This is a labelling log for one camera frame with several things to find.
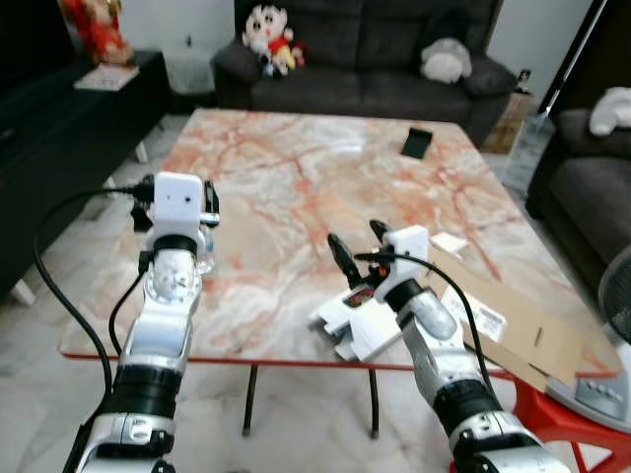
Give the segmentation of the cartoon boy plush doll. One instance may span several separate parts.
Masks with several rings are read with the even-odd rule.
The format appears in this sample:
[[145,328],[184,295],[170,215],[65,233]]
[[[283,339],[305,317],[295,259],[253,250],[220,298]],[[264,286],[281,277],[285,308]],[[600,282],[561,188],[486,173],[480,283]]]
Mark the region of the cartoon boy plush doll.
[[276,80],[306,66],[304,50],[294,40],[288,10],[271,4],[253,6],[246,17],[241,40],[261,66],[261,76]]

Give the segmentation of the black low cabinet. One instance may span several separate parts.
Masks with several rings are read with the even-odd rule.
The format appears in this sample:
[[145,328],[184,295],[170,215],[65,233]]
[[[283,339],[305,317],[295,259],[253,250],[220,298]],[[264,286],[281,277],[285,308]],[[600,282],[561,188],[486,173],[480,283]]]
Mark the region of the black low cabinet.
[[44,213],[68,195],[100,188],[170,108],[164,55],[134,58],[138,73],[114,92],[76,89],[95,68],[81,58],[32,78],[24,91],[44,92],[45,102],[0,125],[0,302],[35,264],[35,234],[47,248],[72,220],[63,211],[41,227]]

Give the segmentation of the pale printed booklet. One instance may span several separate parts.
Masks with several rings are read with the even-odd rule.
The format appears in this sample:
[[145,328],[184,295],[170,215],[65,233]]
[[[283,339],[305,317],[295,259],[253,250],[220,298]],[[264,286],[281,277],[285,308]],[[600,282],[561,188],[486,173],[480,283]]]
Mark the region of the pale printed booklet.
[[73,83],[76,90],[117,92],[123,89],[131,80],[139,75],[140,68],[136,66],[109,66],[101,64],[85,76]]

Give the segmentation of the flat brown cardboard sheet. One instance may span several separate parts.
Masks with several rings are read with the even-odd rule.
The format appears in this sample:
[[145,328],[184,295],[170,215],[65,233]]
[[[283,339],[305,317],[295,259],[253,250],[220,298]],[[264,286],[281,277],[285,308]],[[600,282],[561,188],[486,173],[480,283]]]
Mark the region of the flat brown cardboard sheet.
[[537,391],[545,391],[550,381],[576,387],[623,373],[617,351],[574,294],[549,283],[502,283],[436,246],[429,257],[464,291],[491,364]]

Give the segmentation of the red ornament figure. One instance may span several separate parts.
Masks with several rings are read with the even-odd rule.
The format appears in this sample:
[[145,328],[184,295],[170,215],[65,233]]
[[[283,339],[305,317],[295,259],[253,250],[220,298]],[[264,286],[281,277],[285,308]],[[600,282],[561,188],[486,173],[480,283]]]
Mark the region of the red ornament figure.
[[132,49],[120,31],[121,0],[58,0],[92,62],[129,67]]

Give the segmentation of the red plastic stool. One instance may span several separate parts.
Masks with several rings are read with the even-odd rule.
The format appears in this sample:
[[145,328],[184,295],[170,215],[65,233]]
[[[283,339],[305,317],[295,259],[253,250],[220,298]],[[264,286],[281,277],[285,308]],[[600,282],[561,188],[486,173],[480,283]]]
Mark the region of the red plastic stool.
[[628,434],[592,422],[512,375],[505,379],[517,388],[510,413],[474,379],[446,384],[430,402],[454,455],[451,473],[628,473]]

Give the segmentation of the black metal table leg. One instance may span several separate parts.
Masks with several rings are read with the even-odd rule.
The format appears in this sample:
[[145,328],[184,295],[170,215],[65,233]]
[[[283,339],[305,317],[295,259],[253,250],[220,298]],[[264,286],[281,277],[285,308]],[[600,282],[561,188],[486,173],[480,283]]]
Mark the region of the black metal table leg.
[[248,438],[252,432],[253,410],[255,410],[255,392],[258,375],[258,365],[249,365],[245,407],[243,413],[243,422],[241,423],[241,437]]
[[382,410],[380,410],[380,394],[378,375],[373,369],[367,370],[367,382],[370,388],[370,429],[369,438],[378,439],[382,431]]

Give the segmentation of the white mesh storage basket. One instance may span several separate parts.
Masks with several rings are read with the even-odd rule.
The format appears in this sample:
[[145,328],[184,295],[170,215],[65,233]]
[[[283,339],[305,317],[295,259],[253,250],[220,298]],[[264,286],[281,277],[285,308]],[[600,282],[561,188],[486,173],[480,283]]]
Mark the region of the white mesh storage basket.
[[215,90],[212,51],[170,48],[163,50],[168,80],[173,92],[182,96],[212,94]]

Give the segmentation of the white leaning pole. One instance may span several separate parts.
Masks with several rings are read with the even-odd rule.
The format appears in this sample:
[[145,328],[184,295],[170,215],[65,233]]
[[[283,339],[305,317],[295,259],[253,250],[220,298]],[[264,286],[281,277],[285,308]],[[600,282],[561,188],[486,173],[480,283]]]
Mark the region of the white leaning pole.
[[558,101],[559,96],[562,95],[565,83],[568,82],[573,69],[576,68],[578,60],[581,58],[582,51],[586,48],[588,40],[590,40],[596,28],[596,23],[599,22],[600,15],[602,15],[605,5],[607,4],[608,0],[591,0],[591,4],[588,5],[588,10],[582,18],[580,28],[577,34],[574,35],[567,54],[565,54],[563,62],[558,68],[558,72],[556,72],[554,80],[550,83],[548,94],[541,100],[539,112],[542,116],[548,116],[548,114],[553,111],[556,101]]

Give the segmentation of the brown woven mat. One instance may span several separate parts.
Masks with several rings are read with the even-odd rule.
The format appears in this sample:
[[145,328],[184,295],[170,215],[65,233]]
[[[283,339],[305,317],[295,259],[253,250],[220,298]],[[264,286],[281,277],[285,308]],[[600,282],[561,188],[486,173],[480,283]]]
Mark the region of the brown woven mat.
[[490,134],[479,145],[482,153],[508,155],[517,145],[520,132],[525,121],[536,109],[535,100],[531,95],[514,92],[510,95],[506,107],[492,126]]

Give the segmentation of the clear plastic water bottle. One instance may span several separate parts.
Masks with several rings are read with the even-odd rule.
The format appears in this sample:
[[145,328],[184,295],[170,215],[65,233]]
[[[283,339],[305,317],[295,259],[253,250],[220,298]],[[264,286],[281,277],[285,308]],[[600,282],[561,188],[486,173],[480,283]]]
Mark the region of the clear plastic water bottle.
[[201,276],[211,274],[215,270],[215,239],[207,226],[198,227],[197,271]]

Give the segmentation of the white flattened paper carton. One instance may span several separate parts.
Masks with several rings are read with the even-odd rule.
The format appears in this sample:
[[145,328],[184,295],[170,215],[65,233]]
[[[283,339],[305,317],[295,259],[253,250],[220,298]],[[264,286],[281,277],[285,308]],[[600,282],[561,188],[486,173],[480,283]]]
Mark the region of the white flattened paper carton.
[[334,344],[346,362],[368,364],[401,337],[395,311],[375,297],[369,285],[339,293],[311,314],[311,326]]

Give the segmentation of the dark grey fabric sofa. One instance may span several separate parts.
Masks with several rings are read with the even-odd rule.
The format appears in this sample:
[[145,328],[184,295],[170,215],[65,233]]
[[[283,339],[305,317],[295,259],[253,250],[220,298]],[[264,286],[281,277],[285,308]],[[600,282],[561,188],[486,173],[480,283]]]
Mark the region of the dark grey fabric sofa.
[[[455,123],[474,144],[491,134],[518,77],[487,53],[502,0],[235,0],[235,27],[251,29],[257,6],[287,12],[306,63],[266,75],[239,36],[212,59],[220,107]],[[423,75],[424,46],[456,37],[470,76],[441,83]]]

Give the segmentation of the grey electric fan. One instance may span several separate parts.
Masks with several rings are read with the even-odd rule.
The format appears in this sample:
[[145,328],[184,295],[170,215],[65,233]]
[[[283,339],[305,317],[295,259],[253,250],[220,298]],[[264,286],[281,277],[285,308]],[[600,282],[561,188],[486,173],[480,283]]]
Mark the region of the grey electric fan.
[[[605,338],[622,364],[631,359],[630,260],[631,247],[626,246],[603,272],[596,292]],[[591,422],[630,436],[630,390],[630,375],[620,373],[615,378],[580,378],[574,387],[549,381],[546,396]]]

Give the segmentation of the grey round plush toy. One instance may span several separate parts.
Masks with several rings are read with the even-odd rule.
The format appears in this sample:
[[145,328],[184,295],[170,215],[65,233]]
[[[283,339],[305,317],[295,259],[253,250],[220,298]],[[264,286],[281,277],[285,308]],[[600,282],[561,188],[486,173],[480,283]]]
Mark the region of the grey round plush toy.
[[458,83],[472,71],[467,46],[455,37],[441,37],[422,50],[420,73],[430,81]]

